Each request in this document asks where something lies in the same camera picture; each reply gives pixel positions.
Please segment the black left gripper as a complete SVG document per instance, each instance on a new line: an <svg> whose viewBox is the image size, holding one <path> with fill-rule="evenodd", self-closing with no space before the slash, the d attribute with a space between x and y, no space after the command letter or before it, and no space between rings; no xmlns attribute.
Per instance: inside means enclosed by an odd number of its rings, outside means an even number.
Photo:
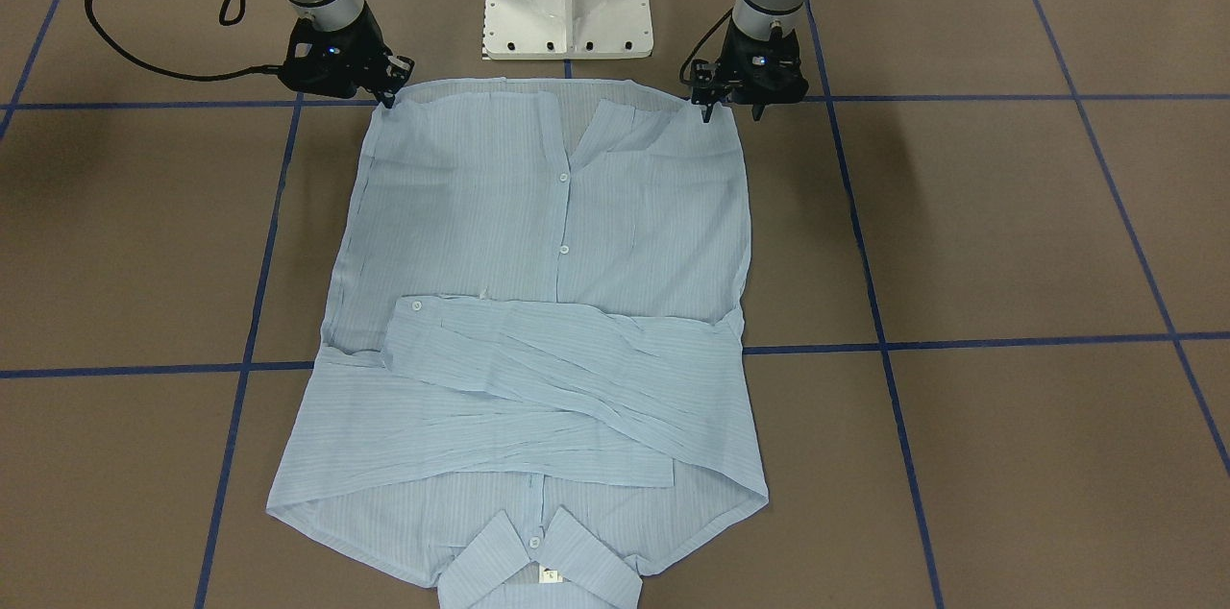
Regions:
<svg viewBox="0 0 1230 609"><path fill-rule="evenodd" d="M724 31L720 57L704 62L697 53L720 31ZM807 92L795 31L774 27L769 38L760 41L720 18L690 53L690 101L702 106L704 124L711 122L720 101L752 103L752 122L760 122L768 103L798 103Z"/></svg>

